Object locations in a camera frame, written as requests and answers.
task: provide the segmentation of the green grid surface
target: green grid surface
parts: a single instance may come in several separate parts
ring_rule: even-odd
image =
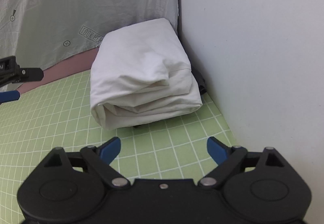
[[[135,178],[193,178],[198,181],[216,164],[206,141],[215,136],[231,146],[235,139],[208,94],[196,112],[167,120],[105,131],[90,114],[90,71],[38,87],[19,101],[0,105],[0,224],[24,218],[17,190],[35,166],[56,147],[79,151],[114,136],[121,152],[111,163]]]

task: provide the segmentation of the cloth fold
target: cloth fold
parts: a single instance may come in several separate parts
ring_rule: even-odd
[[[191,113],[202,102],[168,20],[108,33],[91,67],[91,113],[107,130]]]

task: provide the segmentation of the metal pin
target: metal pin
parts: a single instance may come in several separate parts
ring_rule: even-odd
[[[123,177],[114,178],[111,182],[114,186],[117,186],[117,187],[122,187],[122,186],[125,186],[128,184],[128,180]]]
[[[204,177],[200,180],[200,183],[203,186],[213,186],[217,183],[216,179],[212,178],[212,177]]]
[[[159,187],[161,189],[167,189],[169,187],[169,185],[168,184],[160,184]]]

